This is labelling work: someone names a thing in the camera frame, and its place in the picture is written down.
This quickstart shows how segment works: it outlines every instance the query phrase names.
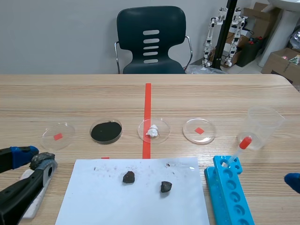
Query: wooden table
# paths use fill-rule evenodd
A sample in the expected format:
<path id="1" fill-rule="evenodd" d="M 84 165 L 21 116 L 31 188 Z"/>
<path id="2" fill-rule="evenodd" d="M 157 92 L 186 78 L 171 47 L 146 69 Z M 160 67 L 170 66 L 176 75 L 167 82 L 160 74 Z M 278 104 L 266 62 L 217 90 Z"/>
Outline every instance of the wooden table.
<path id="1" fill-rule="evenodd" d="M 258 151 L 240 160 L 240 175 L 257 225 L 298 225 L 300 195 L 284 183 L 287 173 L 300 172 L 300 94 L 278 75 L 0 75 L 0 148 L 41 146 L 46 128 L 68 122 L 76 128 L 74 141 L 55 151 L 58 170 L 37 216 L 21 224 L 53 225 L 78 158 L 141 158 L 137 127 L 143 120 L 145 83 L 152 83 L 152 118 L 164 118 L 171 135 L 152 145 L 152 158 L 198 157 L 210 224 L 212 206 L 203 170 L 214 155 L 235 152 L 236 135 L 253 105 L 269 106 L 286 122 Z M 203 117 L 217 128 L 208 145 L 189 142 L 182 133 L 188 118 Z M 114 144 L 99 145 L 89 129 L 101 118 L 123 125 Z M 26 166 L 0 174 L 0 189 L 16 182 Z"/>

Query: empty petri dish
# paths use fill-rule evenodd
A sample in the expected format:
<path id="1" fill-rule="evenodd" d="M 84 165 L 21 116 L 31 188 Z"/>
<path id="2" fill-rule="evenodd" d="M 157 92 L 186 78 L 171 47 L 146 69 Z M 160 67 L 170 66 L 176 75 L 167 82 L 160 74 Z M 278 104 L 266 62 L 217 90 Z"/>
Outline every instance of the empty petri dish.
<path id="1" fill-rule="evenodd" d="M 156 137 L 150 137 L 146 135 L 148 130 L 152 125 L 155 125 L 157 127 L 157 136 Z M 138 129 L 137 132 L 139 134 L 139 137 L 146 142 L 149 143 L 161 143 L 167 140 L 168 136 L 170 135 L 170 126 L 163 120 L 163 119 L 147 119 L 143 120 Z"/>
<path id="2" fill-rule="evenodd" d="M 184 136 L 196 144 L 211 143 L 216 137 L 215 126 L 202 118 L 193 118 L 183 125 Z"/>
<path id="3" fill-rule="evenodd" d="M 99 144 L 111 144 L 122 135 L 122 125 L 116 119 L 101 119 L 90 127 L 91 138 Z"/>
<path id="4" fill-rule="evenodd" d="M 47 150 L 63 149 L 72 142 L 74 134 L 75 128 L 72 125 L 58 123 L 43 133 L 41 144 Z"/>

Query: black chair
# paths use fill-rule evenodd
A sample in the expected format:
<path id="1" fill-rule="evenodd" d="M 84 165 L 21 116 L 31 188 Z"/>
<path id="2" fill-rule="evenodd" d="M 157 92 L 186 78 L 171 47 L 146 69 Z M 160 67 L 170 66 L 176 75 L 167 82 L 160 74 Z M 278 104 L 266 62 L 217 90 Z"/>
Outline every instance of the black chair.
<path id="1" fill-rule="evenodd" d="M 132 61 L 124 74 L 184 74 L 192 60 L 190 39 L 186 36 L 186 16 L 175 6 L 138 7 L 118 14 L 119 41 L 114 44 L 120 73 L 117 44 L 132 52 Z M 191 56 L 186 67 L 169 58 L 169 49 L 188 39 Z"/>

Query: white pedestal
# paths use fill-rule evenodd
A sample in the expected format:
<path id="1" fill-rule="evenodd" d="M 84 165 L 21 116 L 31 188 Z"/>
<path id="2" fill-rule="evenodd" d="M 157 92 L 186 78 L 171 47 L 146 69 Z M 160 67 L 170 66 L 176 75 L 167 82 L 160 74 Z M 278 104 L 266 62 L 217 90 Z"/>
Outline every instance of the white pedestal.
<path id="1" fill-rule="evenodd" d="M 290 35 L 293 33 L 299 18 L 299 12 L 292 12 L 286 10 L 283 11 L 282 18 L 278 26 L 276 27 L 274 34 L 268 40 L 267 47 L 264 50 L 262 57 L 258 63 L 260 67 L 264 66 L 270 53 L 281 50 L 286 47 L 286 44 L 290 39 Z"/>

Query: chair backrest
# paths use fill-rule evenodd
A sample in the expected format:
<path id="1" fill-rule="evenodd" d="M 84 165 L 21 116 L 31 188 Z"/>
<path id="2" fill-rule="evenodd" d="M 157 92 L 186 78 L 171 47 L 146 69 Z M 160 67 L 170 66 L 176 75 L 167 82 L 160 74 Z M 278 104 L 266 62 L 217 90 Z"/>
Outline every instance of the chair backrest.
<path id="1" fill-rule="evenodd" d="M 120 48 L 130 50 L 133 61 L 166 59 L 172 46 L 184 42 L 186 17 L 175 6 L 128 8 L 119 13 L 117 29 Z"/>

